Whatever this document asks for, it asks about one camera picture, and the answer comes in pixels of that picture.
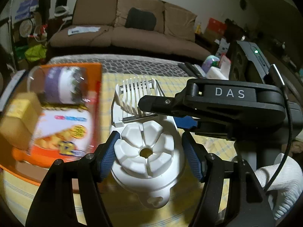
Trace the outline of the white gloved hand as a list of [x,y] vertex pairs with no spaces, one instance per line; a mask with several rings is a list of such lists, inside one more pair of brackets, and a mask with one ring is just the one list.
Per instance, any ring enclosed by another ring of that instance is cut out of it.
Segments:
[[[269,182],[269,179],[280,165],[283,156],[283,153],[279,153],[273,165],[264,166],[255,171],[255,175],[262,187]],[[269,191],[277,191],[278,193],[273,207],[274,219],[278,220],[294,206],[302,193],[302,170],[293,158],[287,157],[283,168],[269,187]]]

